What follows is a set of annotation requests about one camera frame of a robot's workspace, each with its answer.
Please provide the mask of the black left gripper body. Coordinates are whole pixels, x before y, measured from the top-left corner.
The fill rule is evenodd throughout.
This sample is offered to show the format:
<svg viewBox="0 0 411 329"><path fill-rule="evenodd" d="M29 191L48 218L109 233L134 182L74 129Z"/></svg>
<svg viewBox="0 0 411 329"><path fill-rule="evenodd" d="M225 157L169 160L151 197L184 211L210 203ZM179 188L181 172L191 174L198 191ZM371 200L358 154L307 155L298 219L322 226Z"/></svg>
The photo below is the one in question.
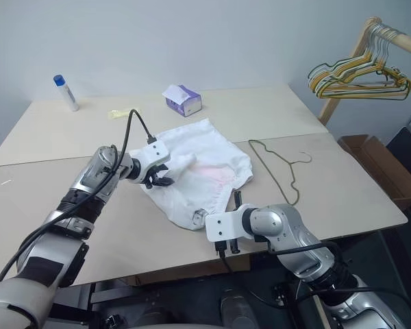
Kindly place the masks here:
<svg viewBox="0 0 411 329"><path fill-rule="evenodd" d="M147 170L141 184L145 185L146 188L152 188L155 185L154 181L158 180L158 170L159 166L153 165L152 167L150 167Z"/></svg>

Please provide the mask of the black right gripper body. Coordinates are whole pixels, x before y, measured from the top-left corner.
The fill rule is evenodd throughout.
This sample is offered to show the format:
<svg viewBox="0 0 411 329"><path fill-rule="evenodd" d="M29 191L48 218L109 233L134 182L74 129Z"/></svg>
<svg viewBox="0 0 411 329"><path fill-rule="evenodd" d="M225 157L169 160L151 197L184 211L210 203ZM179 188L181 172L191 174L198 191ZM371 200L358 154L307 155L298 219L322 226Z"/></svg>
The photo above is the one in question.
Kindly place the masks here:
<svg viewBox="0 0 411 329"><path fill-rule="evenodd" d="M238 210L238 208L242 205L242 197L241 191L237 190L234 192L234 211ZM239 254L240 250L238 247L238 239L232 239L229 241L229 246L232 254Z"/></svg>

